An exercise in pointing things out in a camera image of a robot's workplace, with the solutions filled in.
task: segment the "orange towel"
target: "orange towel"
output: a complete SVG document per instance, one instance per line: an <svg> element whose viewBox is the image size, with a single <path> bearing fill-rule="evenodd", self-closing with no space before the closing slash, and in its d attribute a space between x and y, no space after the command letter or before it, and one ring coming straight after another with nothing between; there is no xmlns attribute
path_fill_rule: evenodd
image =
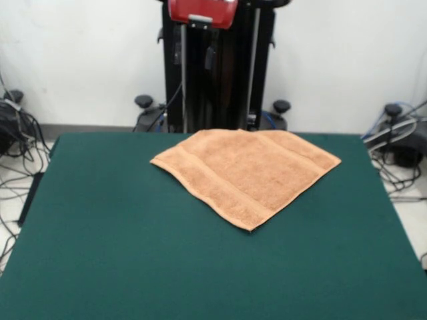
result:
<svg viewBox="0 0 427 320"><path fill-rule="evenodd" d="M204 130L150 161L230 223L254 230L340 164L287 131Z"/></svg>

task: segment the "cable bundle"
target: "cable bundle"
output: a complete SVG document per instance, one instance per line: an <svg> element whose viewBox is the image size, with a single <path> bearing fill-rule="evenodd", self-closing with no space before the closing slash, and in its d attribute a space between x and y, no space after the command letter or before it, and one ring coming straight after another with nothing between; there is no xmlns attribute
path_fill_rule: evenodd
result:
<svg viewBox="0 0 427 320"><path fill-rule="evenodd" d="M40 124L32 114L22 109L14 99L14 94L6 91L6 99L0 99L0 161L6 158L14 158L22 164L22 170L15 169L0 163L2 172L13 173L14 177L4 179L0 175L0 190L8 190L14 194L0 197L0 227L5 228L9 234L3 249L0 250L0 275L5 266L5 258L10 254L18 238L19 232L13 232L11 223L5 221L1 215L1 204L4 201L18 199L24 203L24 197L28 194L29 186L35 174L41 173L46 161L49 162L49 152ZM28 187L12 187L9 184L27 179Z"/></svg>
<svg viewBox="0 0 427 320"><path fill-rule="evenodd" d="M393 190L389 192L391 200L393 202L406 202L406 200L408 200L408 202L423 201L426 200L425 197L403 198L394 196L395 193L411 188L411 186L415 184L416 180L421 177L422 172L419 166L420 158L418 157L417 152L414 152L413 154L413 165L410 164L411 168L413 168L412 172L410 176L406 178L399 178L395 174L393 174L393 172L391 172L390 166L396 165L396 162L390 161L389 159L391 158L391 154L396 151L393 146L394 143L401 141L413 134L413 132L415 132L415 130L417 129L419 123L427 122L427 118L411 116L411 114L416 113L417 110L427 105L427 101L421 103L415 108L411 105L401 102L397 104L406 105L410 108L407 113L399 116L398 119L400 120L400 122L396 124L390 123L389 128L380 130L377 134L372 134L375 128L380 125L380 120L385 114L385 112L383 112L380 118L373 126L373 128L371 128L371 130L369 130L369 132L362 138L366 144L371 144L368 150L370 152L371 160L375 168L378 170L381 179L383 180L383 182L393 187ZM375 140L377 140L378 138L382 138L383 140L384 138L386 138L386 140L372 145L372 142L375 142Z"/></svg>

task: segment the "black metal frame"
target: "black metal frame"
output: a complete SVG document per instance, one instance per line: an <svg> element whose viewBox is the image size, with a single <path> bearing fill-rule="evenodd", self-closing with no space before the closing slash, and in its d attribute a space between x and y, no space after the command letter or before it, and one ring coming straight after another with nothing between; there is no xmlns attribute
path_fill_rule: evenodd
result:
<svg viewBox="0 0 427 320"><path fill-rule="evenodd" d="M187 26L185 115L183 97L179 94L167 112L169 132L184 131L183 117L186 118L187 132L211 128L256 130L260 127L268 53L276 17L274 8L289 2L240 1L229 30L206 31ZM260 10L260 24L252 75L254 81L250 88L257 9ZM182 79L181 51L177 45L181 43L181 28L170 19L167 1L163 1L162 15L166 97L170 101ZM248 115L254 117L253 121L248 121Z"/></svg>

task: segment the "white floor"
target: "white floor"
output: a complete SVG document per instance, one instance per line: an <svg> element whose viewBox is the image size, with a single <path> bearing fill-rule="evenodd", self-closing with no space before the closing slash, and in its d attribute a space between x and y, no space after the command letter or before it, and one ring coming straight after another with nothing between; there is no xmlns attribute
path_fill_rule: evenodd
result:
<svg viewBox="0 0 427 320"><path fill-rule="evenodd" d="M24 171L21 158L12 159L8 157L3 157L0 158L0 165L5 165L8 167L12 167L16 170ZM427 196L427 161L425 161L422 166L425 168L423 169L423 172L425 172L425 174L423 174L423 176L421 176L421 178L417 180L413 187L411 187L406 192L401 193L400 195L417 197L422 195ZM40 160L36 160L34 164L28 164L27 167L31 172L36 172L40 169L41 162ZM408 170L400 169L397 167L393 168L393 172L397 175L401 175L402 177L409 177L411 173ZM0 167L0 178L2 180L6 181L17 177L22 177L22 175ZM8 187L20 188L29 188L30 185L31 178L26 178L20 181L14 181L7 184ZM18 194L24 194L27 193L28 190L15 189L15 192L17 192ZM1 200L2 198L14 196L16 196L16 194L14 192L11 192L10 190L0 189L0 215L4 221L15 221L19 218L21 214L26 195L12 200ZM427 201L419 203L397 203L395 204L395 208L406 230L409 240L414 248L415 254L418 258L420 258L421 255L427 253ZM20 230L16 223L7 223L7 226L13 233L19 234ZM3 225L0 225L0 254L8 238L10 238L9 232ZM9 241L8 247L12 246L13 243L14 239L11 239ZM6 267L8 258L9 256L7 256L4 260L2 260L2 262L0 262L0 274L1 271L4 270L4 268ZM423 262L423 267L427 269L427 258L425 258Z"/></svg>

